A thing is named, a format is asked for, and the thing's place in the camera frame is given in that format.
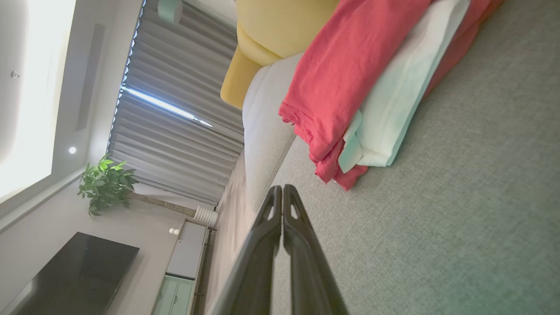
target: black television screen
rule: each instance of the black television screen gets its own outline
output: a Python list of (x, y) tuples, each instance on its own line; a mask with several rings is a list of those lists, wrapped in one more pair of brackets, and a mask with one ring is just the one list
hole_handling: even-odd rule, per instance
[(78, 232), (0, 315), (102, 315), (137, 253)]

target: yellow cushion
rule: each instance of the yellow cushion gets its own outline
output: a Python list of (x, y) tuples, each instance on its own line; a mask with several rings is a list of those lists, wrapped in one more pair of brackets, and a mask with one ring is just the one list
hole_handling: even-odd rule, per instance
[[(337, 4), (338, 0), (237, 0), (239, 46), (253, 58), (255, 45), (244, 38), (246, 34), (255, 44), (281, 58), (301, 53), (329, 20)], [(271, 63), (270, 59), (256, 58), (262, 65)]]
[(237, 48), (241, 49), (245, 56), (261, 66), (267, 66), (282, 59), (282, 57), (264, 48), (249, 37), (239, 23), (237, 24)]
[(247, 58), (239, 49), (235, 49), (226, 77), (223, 79), (220, 96), (226, 103), (237, 108), (243, 108), (245, 94), (253, 77), (262, 66)]

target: green cabinet door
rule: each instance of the green cabinet door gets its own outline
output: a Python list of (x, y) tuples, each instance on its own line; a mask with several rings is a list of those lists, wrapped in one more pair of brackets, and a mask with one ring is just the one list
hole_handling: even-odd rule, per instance
[(194, 281), (165, 276), (152, 315), (186, 315)]

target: gray sofa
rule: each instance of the gray sofa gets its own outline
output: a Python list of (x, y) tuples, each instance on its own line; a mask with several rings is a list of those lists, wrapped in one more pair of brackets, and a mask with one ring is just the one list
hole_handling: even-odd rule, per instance
[[(560, 314), (560, 2), (511, 0), (422, 101), (394, 164), (345, 192), (278, 107), (299, 56), (245, 100), (248, 201), (299, 190), (352, 314)], [(276, 259), (273, 314), (290, 314)]]

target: curtain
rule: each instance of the curtain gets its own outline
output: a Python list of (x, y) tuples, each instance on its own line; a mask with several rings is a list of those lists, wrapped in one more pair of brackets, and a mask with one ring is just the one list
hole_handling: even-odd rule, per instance
[(136, 169), (142, 183), (216, 205), (243, 148), (241, 111), (220, 98), (237, 41), (232, 27), (184, 6), (180, 23), (172, 25), (158, 17), (157, 0), (146, 1), (108, 152)]

